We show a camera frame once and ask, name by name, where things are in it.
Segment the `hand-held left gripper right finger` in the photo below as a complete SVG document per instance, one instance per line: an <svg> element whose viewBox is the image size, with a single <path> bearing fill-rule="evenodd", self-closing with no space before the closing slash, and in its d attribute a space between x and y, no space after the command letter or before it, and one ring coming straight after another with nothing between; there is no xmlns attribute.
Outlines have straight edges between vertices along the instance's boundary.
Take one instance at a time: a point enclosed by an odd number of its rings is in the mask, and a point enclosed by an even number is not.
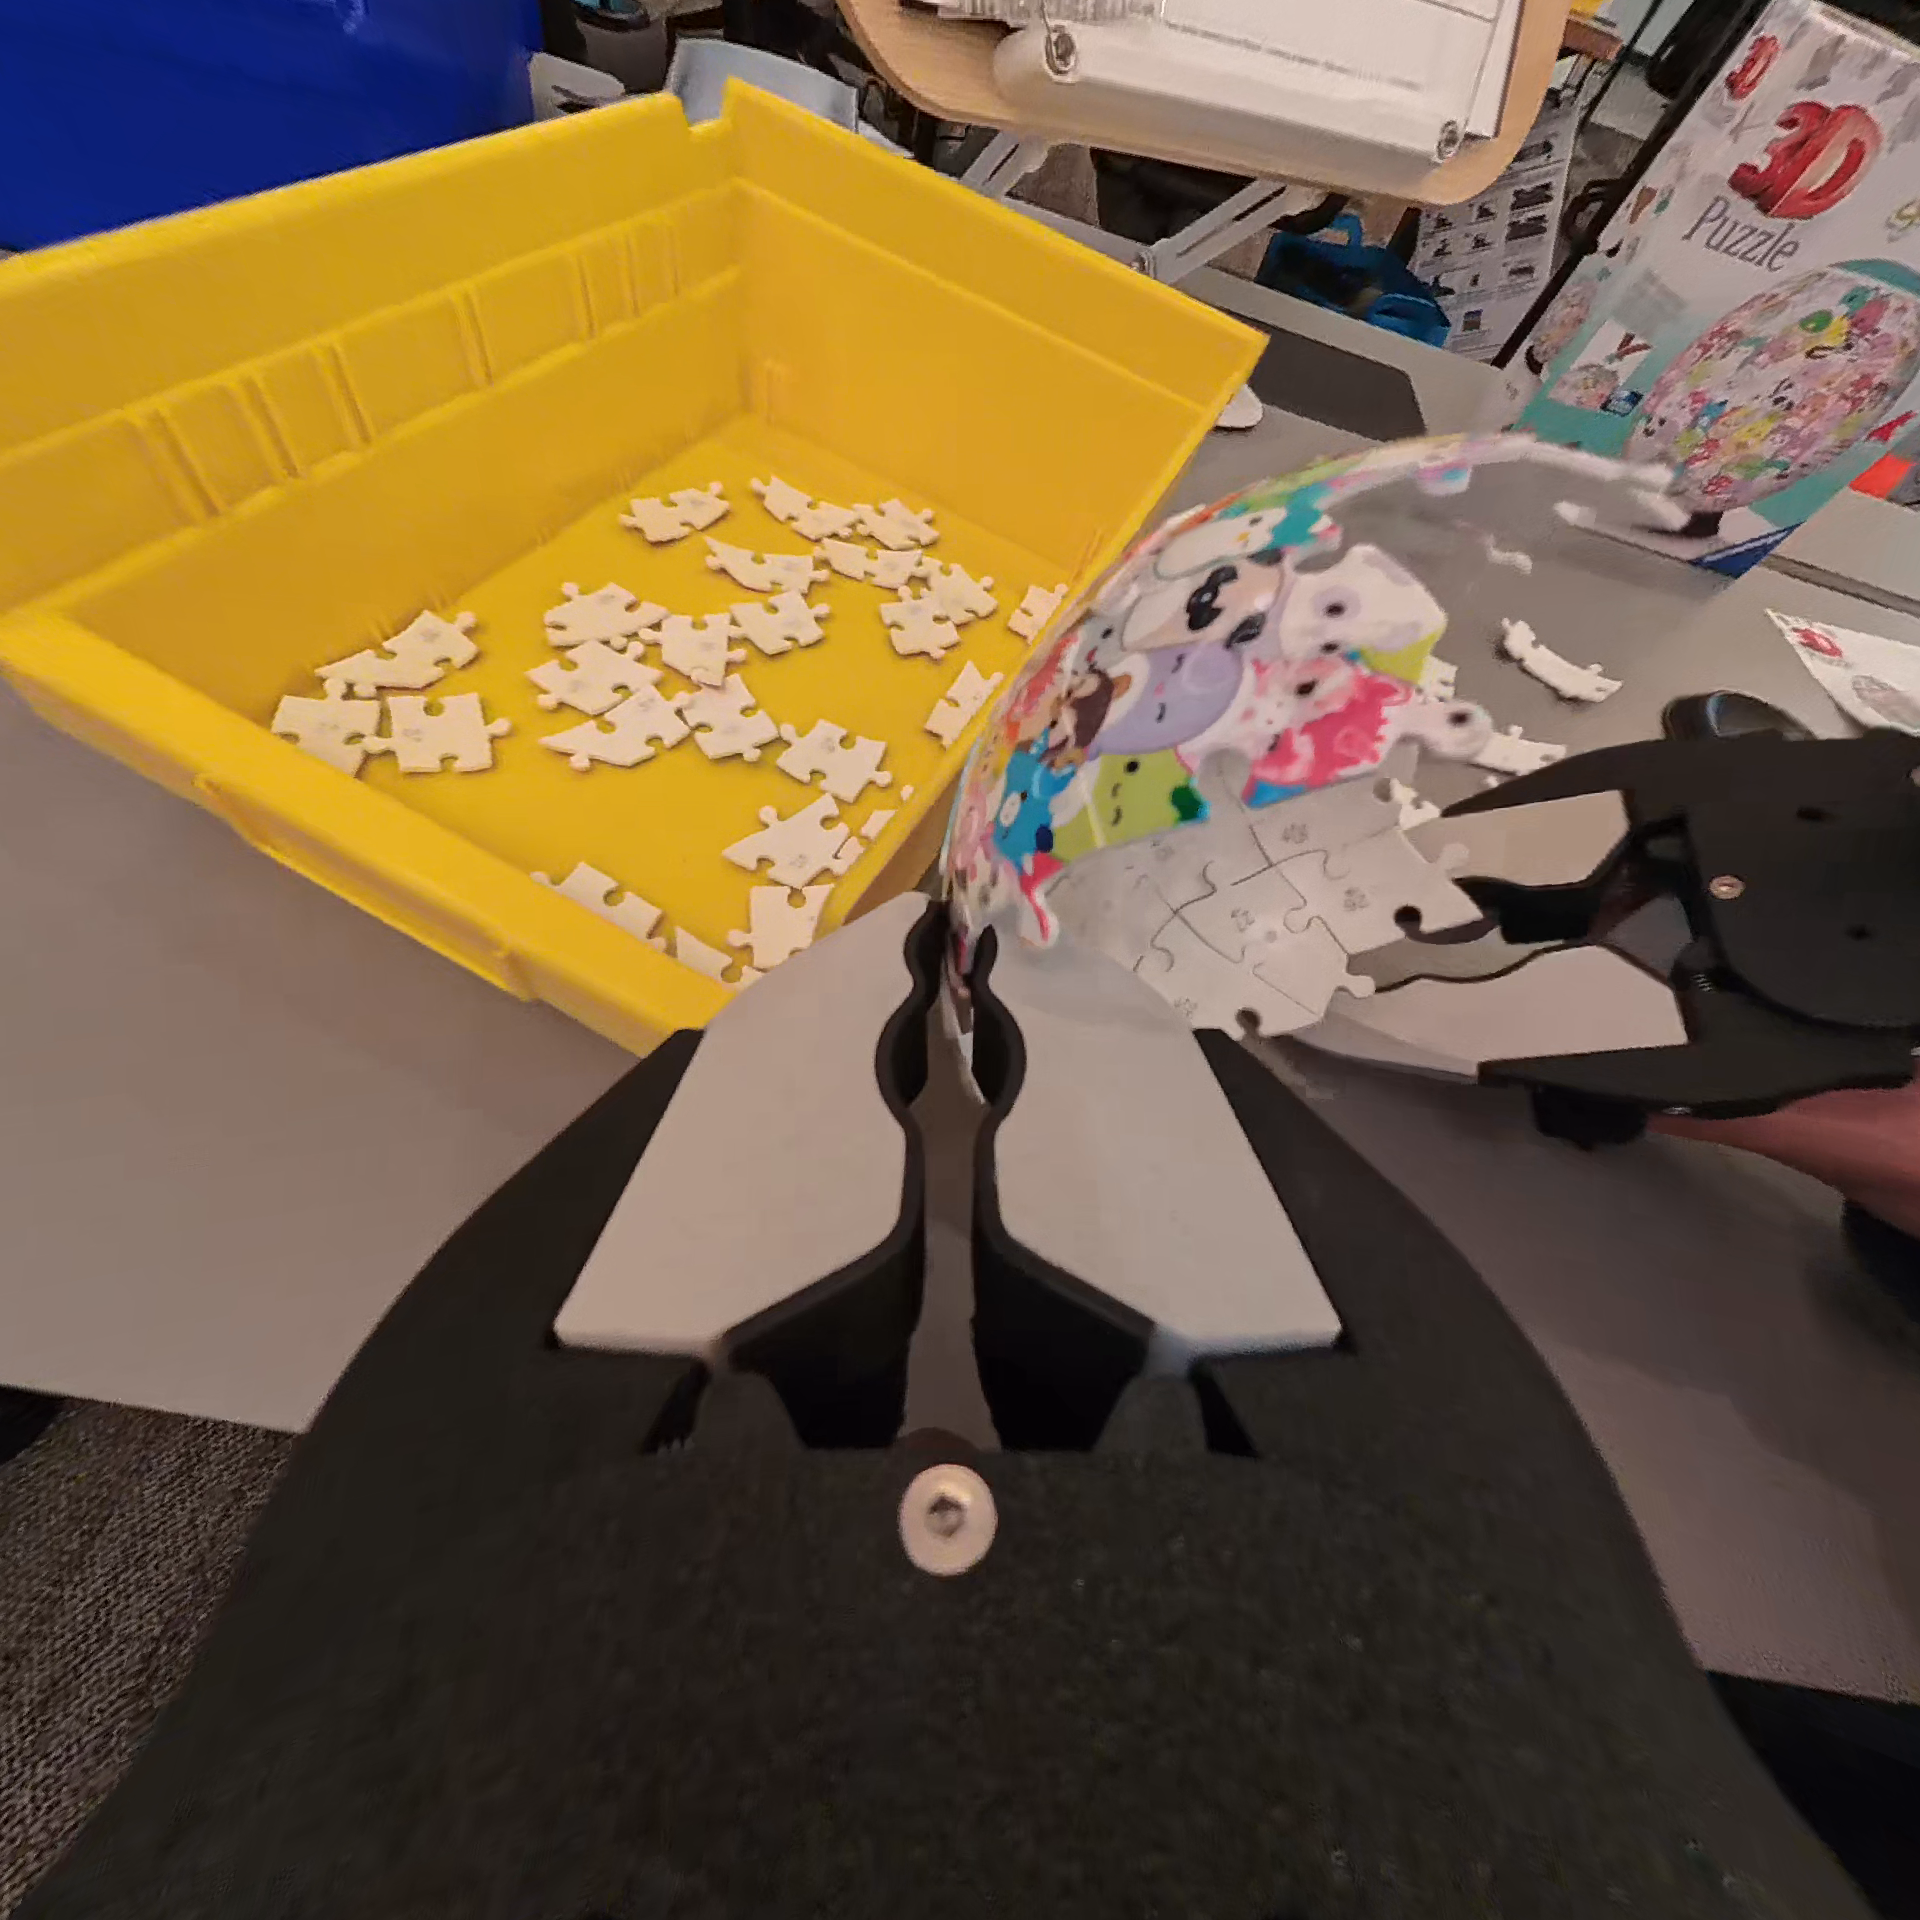
<svg viewBox="0 0 1920 1920"><path fill-rule="evenodd" d="M1074 942L973 973L972 1066L1010 1023L975 1194L1013 1255L1137 1321L1149 1352L1313 1352L1339 1318L1200 1045L1168 1000Z"/></svg>

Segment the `yellow plastic bin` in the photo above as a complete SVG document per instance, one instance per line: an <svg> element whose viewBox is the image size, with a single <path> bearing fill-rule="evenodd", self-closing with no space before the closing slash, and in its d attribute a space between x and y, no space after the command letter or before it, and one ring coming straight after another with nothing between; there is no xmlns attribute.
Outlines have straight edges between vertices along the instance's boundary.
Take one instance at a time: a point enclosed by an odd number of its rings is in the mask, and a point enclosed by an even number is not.
<svg viewBox="0 0 1920 1920"><path fill-rule="evenodd" d="M744 711L881 743L823 927L913 885L1024 592L1085 587L1180 479L1256 333L818 116L731 86L596 107L4 264L4 680L48 723L507 995L629 1052L746 969L724 850L809 789L715 727L629 768L530 680L658 608L759 604L708 542L753 490L906 507L996 610L943 659L889 592L724 665Z"/></svg>

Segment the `person's dark pants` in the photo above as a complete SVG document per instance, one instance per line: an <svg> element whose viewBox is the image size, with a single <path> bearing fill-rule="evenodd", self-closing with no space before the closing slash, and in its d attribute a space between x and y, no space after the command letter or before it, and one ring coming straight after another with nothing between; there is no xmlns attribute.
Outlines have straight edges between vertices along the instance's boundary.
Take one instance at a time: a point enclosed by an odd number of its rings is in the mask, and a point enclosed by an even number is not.
<svg viewBox="0 0 1920 1920"><path fill-rule="evenodd" d="M1709 1670L1718 1701L1882 1918L1917 1916L1917 1705Z"/></svg>

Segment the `group of white puzzle pieces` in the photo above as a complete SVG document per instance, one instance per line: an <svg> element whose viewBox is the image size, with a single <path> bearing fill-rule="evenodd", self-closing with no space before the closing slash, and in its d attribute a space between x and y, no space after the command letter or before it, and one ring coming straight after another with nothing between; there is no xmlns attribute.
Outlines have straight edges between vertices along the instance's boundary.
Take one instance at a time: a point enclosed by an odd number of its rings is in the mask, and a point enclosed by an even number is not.
<svg viewBox="0 0 1920 1920"><path fill-rule="evenodd" d="M962 747L1061 604L968 564L930 510L775 476L629 499L640 587L563 584L539 623L424 610L314 665L278 741L344 777L478 803L503 859L738 992L906 882Z"/></svg>
<svg viewBox="0 0 1920 1920"><path fill-rule="evenodd" d="M1495 651L1515 665L1556 699L1576 708L1594 708L1620 691L1620 680L1600 663L1578 663L1542 642L1523 620L1503 617L1495 637ZM1495 727L1471 756L1470 764L1498 779L1540 772L1564 758L1561 743L1538 739L1518 726Z"/></svg>

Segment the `printed sticker sheet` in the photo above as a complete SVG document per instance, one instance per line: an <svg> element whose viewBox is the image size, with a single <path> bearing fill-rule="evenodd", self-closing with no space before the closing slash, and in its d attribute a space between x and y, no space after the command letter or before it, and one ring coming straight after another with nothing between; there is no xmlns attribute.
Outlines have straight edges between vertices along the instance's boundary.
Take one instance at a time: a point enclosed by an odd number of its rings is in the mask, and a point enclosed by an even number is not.
<svg viewBox="0 0 1920 1920"><path fill-rule="evenodd" d="M1788 648L1860 729L1917 738L1917 646L1767 608Z"/></svg>

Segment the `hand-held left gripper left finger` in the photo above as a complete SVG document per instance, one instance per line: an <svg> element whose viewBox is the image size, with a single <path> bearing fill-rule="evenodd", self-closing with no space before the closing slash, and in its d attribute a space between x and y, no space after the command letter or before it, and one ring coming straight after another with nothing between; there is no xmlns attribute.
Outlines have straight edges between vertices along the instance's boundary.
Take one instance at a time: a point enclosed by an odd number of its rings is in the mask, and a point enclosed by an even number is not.
<svg viewBox="0 0 1920 1920"><path fill-rule="evenodd" d="M883 1241L906 1132L878 1049L910 1001L924 919L924 892L900 894L708 1021L556 1313L559 1345L721 1358Z"/></svg>

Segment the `clear instruction sheet holder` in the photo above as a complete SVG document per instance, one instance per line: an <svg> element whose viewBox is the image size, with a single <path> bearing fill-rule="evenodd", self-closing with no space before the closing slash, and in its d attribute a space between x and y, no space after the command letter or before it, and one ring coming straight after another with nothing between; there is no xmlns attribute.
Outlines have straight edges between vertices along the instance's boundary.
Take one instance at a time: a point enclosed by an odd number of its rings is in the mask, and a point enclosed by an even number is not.
<svg viewBox="0 0 1920 1920"><path fill-rule="evenodd" d="M1499 127L1518 2L938 2L980 28L1015 117L1083 143L1238 163L1310 145L1449 162Z"/></svg>

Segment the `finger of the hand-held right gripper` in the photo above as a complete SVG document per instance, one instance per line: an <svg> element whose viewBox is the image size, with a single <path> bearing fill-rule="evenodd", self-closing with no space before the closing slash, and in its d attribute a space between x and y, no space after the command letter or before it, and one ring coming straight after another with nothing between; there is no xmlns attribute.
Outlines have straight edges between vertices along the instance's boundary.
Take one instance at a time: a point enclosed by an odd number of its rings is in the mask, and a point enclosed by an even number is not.
<svg viewBox="0 0 1920 1920"><path fill-rule="evenodd" d="M1291 1043L1418 1076L1583 1057L1688 1039L1672 985L1616 948L1401 937L1360 956L1371 992L1336 990Z"/></svg>
<svg viewBox="0 0 1920 1920"><path fill-rule="evenodd" d="M1439 863L1505 939L1581 939L1628 850L1616 789L1439 819Z"/></svg>

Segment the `printed puzzle box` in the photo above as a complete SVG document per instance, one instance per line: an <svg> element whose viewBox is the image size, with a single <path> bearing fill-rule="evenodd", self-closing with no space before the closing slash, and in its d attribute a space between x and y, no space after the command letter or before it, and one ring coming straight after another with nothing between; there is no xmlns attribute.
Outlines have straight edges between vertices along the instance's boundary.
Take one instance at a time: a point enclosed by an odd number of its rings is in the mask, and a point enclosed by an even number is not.
<svg viewBox="0 0 1920 1920"><path fill-rule="evenodd" d="M1521 345L1518 434L1666 468L1630 544L1737 577L1915 428L1917 53L1766 4Z"/></svg>

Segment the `partly built colourful puzzle ball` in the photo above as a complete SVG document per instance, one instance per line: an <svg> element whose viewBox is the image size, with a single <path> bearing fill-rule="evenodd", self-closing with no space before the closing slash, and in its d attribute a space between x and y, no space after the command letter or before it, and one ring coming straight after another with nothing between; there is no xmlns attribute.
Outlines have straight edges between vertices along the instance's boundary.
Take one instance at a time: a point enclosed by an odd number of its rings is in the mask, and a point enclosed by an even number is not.
<svg viewBox="0 0 1920 1920"><path fill-rule="evenodd" d="M1362 446L1164 518L1058 615L981 721L942 850L946 1009L986 937L1093 952L1192 1025L1303 1030L1353 960L1470 939L1409 841L1419 759L1498 726L1430 659L1498 613L1535 519L1680 527L1672 468L1518 431Z"/></svg>

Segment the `person's right hand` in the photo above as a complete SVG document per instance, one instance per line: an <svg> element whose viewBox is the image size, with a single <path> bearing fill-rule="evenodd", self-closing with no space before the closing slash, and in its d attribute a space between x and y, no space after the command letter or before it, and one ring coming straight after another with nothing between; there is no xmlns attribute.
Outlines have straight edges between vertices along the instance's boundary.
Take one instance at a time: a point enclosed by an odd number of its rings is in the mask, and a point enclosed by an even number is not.
<svg viewBox="0 0 1920 1920"><path fill-rule="evenodd" d="M1833 1090L1760 1116L1656 1116L1656 1133L1737 1147L1892 1220L1915 1212L1917 1081Z"/></svg>

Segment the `blue plastic bin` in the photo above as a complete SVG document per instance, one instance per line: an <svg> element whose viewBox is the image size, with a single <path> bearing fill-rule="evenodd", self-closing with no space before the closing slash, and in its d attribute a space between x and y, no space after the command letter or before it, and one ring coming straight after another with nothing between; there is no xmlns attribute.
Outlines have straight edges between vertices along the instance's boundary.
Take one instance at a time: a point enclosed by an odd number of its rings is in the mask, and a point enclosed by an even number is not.
<svg viewBox="0 0 1920 1920"><path fill-rule="evenodd" d="M533 2L5 2L2 247L523 126Z"/></svg>

